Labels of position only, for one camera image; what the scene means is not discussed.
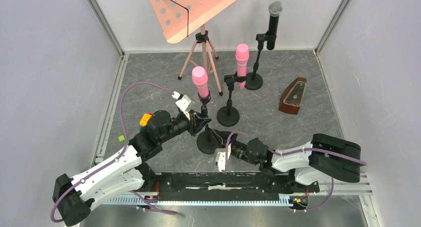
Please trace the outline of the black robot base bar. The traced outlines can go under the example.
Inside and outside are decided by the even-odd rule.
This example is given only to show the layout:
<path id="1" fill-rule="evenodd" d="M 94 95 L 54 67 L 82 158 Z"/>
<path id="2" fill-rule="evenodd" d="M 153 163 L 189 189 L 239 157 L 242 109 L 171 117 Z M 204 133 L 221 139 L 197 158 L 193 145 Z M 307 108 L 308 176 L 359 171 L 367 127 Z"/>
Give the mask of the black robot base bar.
<path id="1" fill-rule="evenodd" d="M 147 178 L 139 189 L 157 192 L 161 201 L 275 201 L 280 194 L 320 191 L 317 181 L 303 185 L 285 174 L 261 172 L 163 172 Z"/>

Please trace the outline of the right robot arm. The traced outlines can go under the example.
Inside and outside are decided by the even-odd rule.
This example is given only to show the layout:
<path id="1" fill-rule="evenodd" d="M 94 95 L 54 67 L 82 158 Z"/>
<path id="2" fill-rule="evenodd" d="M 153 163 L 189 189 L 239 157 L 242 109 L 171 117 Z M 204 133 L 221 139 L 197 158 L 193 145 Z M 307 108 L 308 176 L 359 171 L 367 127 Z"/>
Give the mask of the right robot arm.
<path id="1" fill-rule="evenodd" d="M 220 172 L 229 170 L 229 159 L 234 157 L 258 166 L 261 173 L 269 176 L 288 174 L 286 183 L 292 191 L 330 179 L 358 183 L 360 168 L 367 165 L 360 159 L 360 145 L 321 133 L 286 150 L 270 148 L 258 138 L 244 144 L 237 140 L 237 132 L 214 130 L 213 134 L 218 144 L 215 162 Z"/>

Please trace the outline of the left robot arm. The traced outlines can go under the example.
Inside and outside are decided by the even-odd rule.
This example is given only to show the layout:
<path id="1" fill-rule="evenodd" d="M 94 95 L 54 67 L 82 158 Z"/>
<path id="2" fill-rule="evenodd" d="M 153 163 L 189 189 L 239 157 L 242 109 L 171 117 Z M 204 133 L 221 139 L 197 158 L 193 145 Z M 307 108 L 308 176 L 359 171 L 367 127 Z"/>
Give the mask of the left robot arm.
<path id="1" fill-rule="evenodd" d="M 180 111 L 176 117 L 165 110 L 144 114 L 140 132 L 114 155 L 80 174 L 62 174 L 56 179 L 51 221 L 71 227 L 114 197 L 140 189 L 152 190 L 156 174 L 147 161 L 162 151 L 164 142 L 184 132 L 194 137 L 210 121 L 205 108 L 200 112 Z"/>

